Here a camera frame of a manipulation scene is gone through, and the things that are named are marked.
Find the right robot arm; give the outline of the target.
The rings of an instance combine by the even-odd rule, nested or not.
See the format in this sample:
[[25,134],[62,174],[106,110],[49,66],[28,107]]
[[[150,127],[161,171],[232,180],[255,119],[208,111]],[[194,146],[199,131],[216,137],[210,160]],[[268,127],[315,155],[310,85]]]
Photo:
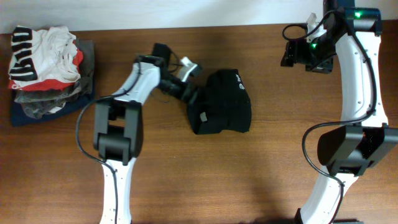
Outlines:
[[335,223],[348,189],[397,145],[379,81],[381,12],[354,1],[324,0],[323,18],[312,14],[302,28],[305,35],[288,39],[280,64],[327,74],[338,59],[343,103],[341,119],[328,123],[330,131],[318,140],[318,179],[294,222]]

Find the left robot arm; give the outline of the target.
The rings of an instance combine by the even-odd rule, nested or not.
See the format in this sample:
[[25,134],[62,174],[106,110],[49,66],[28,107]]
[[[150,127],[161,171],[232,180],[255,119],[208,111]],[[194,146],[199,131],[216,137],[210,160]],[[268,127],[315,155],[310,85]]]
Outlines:
[[152,53],[138,55],[123,85],[95,104],[93,146],[98,151],[104,175],[103,213],[100,224],[131,223],[130,193],[134,164],[144,142],[142,108],[156,88],[188,102],[195,86],[188,82],[202,67],[188,57],[169,69],[174,52],[154,44]]

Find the black t-shirt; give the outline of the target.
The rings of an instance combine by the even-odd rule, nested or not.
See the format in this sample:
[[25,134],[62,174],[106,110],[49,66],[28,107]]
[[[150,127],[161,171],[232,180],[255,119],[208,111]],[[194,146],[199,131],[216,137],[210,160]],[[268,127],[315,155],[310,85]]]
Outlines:
[[192,131],[197,135],[218,134],[224,130],[246,133],[251,127],[252,106],[237,69],[211,74],[187,103]]

